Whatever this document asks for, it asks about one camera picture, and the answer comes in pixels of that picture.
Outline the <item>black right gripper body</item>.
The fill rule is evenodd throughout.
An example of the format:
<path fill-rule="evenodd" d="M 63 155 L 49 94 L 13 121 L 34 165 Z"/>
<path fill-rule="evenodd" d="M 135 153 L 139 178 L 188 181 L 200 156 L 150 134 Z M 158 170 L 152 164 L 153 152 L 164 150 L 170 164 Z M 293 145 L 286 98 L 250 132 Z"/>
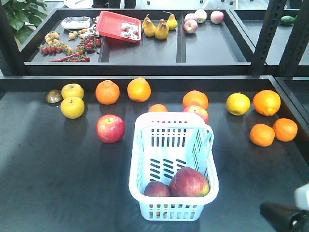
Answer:
<path fill-rule="evenodd" d="M 260 214 L 277 232 L 308 232 L 309 211 L 274 202 L 260 205 Z"/>

